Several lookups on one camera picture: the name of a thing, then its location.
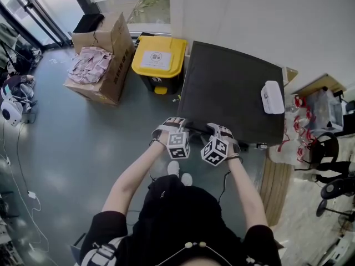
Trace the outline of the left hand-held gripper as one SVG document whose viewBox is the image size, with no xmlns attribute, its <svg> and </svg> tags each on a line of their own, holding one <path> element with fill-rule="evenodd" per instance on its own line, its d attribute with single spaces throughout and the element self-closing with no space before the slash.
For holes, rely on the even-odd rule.
<svg viewBox="0 0 355 266">
<path fill-rule="evenodd" d="M 185 127 L 187 121 L 181 118 L 184 121 L 179 126 L 172 126 L 166 123 L 168 119 L 152 132 L 153 140 L 160 141 L 161 134 L 166 132 L 168 135 L 166 142 L 160 142 L 166 147 L 170 158 L 172 160 L 187 159 L 190 154 L 189 132 Z"/>
</svg>

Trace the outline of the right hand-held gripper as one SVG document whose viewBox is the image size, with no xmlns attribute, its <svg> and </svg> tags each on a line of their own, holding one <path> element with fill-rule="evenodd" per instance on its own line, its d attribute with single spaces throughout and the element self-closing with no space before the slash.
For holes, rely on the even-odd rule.
<svg viewBox="0 0 355 266">
<path fill-rule="evenodd" d="M 200 151 L 201 158 L 205 162 L 213 166 L 218 166 L 223 161 L 240 157 L 240 146 L 238 141 L 235 138 L 227 141 L 221 138 L 220 127 L 224 126 L 208 123 L 207 127 L 213 130 L 213 134 L 210 136 L 209 142 Z"/>
</svg>

